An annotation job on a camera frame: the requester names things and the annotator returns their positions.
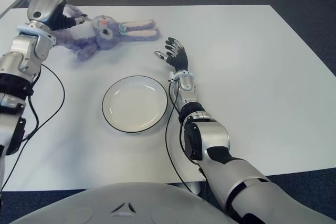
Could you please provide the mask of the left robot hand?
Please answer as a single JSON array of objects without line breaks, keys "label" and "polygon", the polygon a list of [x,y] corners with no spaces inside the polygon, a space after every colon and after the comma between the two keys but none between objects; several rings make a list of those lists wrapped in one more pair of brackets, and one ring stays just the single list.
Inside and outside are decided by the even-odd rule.
[{"label": "left robot hand", "polygon": [[50,30],[63,30],[85,22],[85,15],[67,17],[64,8],[68,0],[31,0],[27,17],[30,21],[39,22]]}]

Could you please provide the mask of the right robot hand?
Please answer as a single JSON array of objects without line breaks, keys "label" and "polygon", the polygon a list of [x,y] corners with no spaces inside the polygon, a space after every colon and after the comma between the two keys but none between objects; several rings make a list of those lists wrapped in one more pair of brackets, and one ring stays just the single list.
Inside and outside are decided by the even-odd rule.
[{"label": "right robot hand", "polygon": [[177,39],[169,37],[165,41],[165,49],[167,49],[166,53],[155,51],[155,56],[172,66],[176,72],[188,71],[186,50]]}]

